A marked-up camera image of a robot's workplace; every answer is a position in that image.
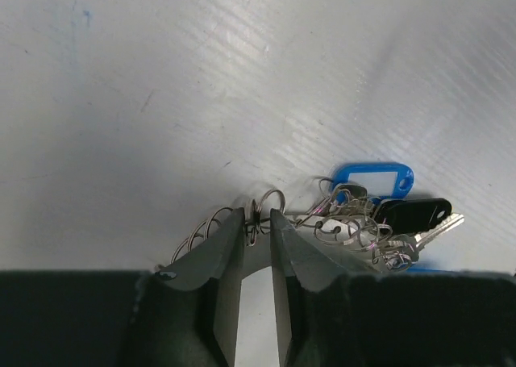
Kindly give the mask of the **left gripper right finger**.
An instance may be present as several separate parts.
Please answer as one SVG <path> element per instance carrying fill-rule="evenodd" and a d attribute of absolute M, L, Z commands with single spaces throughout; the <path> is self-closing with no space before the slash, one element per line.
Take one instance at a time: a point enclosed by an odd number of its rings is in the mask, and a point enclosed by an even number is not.
<path fill-rule="evenodd" d="M 333 261 L 270 214 L 283 366 L 512 366 L 515 280 L 502 273 L 383 274 Z"/>

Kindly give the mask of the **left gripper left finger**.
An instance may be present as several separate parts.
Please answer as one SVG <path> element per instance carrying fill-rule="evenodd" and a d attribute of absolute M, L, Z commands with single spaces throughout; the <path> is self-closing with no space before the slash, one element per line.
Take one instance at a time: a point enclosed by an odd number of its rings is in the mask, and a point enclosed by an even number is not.
<path fill-rule="evenodd" d="M 244 224 L 232 211 L 156 273 L 2 272 L 2 365 L 232 366 Z"/>

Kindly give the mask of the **metal key organizer ring disc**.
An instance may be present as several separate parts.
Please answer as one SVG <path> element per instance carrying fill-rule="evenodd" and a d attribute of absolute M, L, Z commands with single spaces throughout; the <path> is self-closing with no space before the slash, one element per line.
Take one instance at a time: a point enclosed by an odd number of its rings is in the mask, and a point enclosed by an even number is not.
<path fill-rule="evenodd" d="M 419 259 L 413 233 L 396 233 L 394 225 L 376 221 L 381 198 L 372 196 L 355 182 L 318 179 L 320 199 L 306 211 L 286 209 L 283 191 L 272 188 L 244 207 L 244 241 L 253 253 L 272 234 L 270 201 L 278 199 L 279 211 L 300 235 L 329 248 L 330 252 L 349 252 L 384 272 L 409 269 Z"/>

